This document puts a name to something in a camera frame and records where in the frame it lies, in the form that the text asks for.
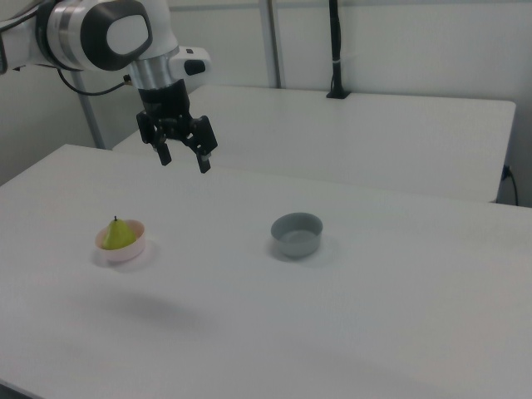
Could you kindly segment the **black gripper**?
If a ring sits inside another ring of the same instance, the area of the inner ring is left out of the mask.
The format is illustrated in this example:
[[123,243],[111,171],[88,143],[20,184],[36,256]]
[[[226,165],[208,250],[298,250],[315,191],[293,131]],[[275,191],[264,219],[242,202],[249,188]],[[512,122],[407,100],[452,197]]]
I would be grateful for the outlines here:
[[171,154],[167,140],[177,140],[195,154],[202,174],[210,170],[211,152],[218,146],[213,128],[207,116],[194,118],[190,114],[190,99],[185,82],[179,80],[170,86],[139,90],[144,110],[137,116],[141,139],[167,166]]

